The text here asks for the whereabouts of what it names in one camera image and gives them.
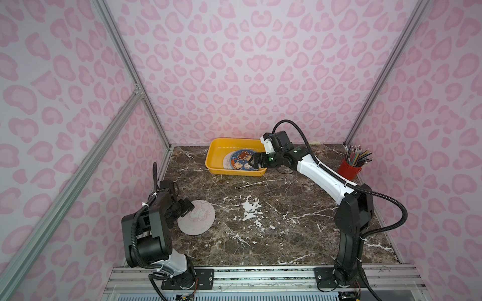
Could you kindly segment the coloured pencils bundle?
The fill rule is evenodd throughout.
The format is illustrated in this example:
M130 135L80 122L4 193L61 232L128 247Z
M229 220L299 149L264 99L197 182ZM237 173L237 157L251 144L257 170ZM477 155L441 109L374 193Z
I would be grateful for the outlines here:
M345 161L351 167L361 168L372 162L372 153L368 149L362 149L360 145L346 145L345 150Z

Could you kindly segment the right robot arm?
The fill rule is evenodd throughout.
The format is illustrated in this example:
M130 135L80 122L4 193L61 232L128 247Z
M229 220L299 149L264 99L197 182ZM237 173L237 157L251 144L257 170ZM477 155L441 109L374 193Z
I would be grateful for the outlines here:
M393 197L373 191L366 184L358 185L341 176L317 158L305 134L295 122L284 119L277 123L281 124L291 124L300 134L303 144L296 147L285 131L272 129L260 138L264 151L255 153L249 159L249 164L253 168L284 166L296 171L311 179L338 205L334 217L335 225L340 231L338 254L331 274L317 279L317 289L328 293L337 288L355 287L356 293L361 293L362 287L366 287L376 296L362 267L364 244L369 236L404 225L409 215L406 207ZM402 213L400 219L389 226L370 230L369 224L374 215L374 197L396 205Z

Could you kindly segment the pale pink coaster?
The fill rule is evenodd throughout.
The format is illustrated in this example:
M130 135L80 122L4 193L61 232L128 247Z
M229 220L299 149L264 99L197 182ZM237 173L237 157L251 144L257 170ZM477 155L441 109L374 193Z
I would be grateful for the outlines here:
M194 209L178 219L178 228L186 235L197 236L207 232L215 221L213 205L204 200L192 201Z

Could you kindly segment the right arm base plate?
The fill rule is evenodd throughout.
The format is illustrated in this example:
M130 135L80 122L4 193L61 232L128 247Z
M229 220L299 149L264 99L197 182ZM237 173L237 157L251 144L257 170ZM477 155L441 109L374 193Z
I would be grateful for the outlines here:
M345 272L341 268L317 267L313 269L317 288L323 291L337 288L366 288L360 272L355 269Z

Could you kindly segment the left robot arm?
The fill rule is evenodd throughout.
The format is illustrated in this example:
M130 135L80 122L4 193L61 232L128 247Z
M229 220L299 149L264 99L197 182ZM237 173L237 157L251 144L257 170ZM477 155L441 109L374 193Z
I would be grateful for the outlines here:
M198 289L198 276L189 256L173 248L171 229L175 222L191 213L195 206L178 198L178 185L159 180L157 163L153 163L153 190L141 208L121 219L124 253L129 267L149 270L148 280L161 300L166 300L158 282L169 282L182 290Z

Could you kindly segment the white butterfly coaster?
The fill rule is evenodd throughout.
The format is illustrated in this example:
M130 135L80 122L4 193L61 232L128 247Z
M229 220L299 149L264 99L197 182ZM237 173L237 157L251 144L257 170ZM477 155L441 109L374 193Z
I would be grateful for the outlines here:
M232 157L233 152L228 153L225 155L222 161L222 165L224 169L232 170L232 164L231 164L231 157Z

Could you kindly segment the yellow plastic storage box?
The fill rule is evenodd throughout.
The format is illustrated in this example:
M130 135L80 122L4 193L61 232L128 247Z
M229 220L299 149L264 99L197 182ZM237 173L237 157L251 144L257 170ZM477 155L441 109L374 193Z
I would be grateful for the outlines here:
M236 171L224 169L223 158L230 152L240 149L251 149L256 153L264 152L264 146L259 140L239 139L239 138L217 138L210 144L205 165L212 174L222 174L230 176L263 176L267 168L256 171Z

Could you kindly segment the aluminium front rail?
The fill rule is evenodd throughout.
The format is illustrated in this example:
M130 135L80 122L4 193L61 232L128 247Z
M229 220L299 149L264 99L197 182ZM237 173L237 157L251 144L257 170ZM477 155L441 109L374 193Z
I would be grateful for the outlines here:
M212 290L198 290L188 300L373 300L367 288L317 289L314 268L324 266L201 267L215 271ZM413 265L365 265L370 287L382 300L430 300L428 288ZM161 300L140 268L115 268L103 300ZM161 289L163 282L158 282ZM162 290L166 300L187 297L192 290Z

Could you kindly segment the red pencil cup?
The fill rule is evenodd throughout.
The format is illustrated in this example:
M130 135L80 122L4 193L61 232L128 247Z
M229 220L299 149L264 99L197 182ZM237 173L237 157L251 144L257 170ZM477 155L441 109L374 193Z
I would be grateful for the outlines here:
M343 178L352 181L361 172L362 168L349 165L346 159L343 159L337 173Z

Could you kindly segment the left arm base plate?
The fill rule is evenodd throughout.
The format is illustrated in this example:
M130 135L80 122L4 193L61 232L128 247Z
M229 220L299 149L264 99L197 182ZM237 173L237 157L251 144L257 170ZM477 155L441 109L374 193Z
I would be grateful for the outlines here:
M215 271L213 268L195 268L164 280L162 290L212 290Z

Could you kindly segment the blue cartoon coaster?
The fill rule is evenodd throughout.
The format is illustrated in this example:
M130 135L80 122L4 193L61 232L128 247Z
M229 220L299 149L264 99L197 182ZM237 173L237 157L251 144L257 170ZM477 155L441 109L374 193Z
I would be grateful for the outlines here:
M256 171L257 168L254 168L249 164L249 161L251 160L252 156L256 152L251 149L240 149L233 151L232 157L231 157L231 164L233 169L236 171Z

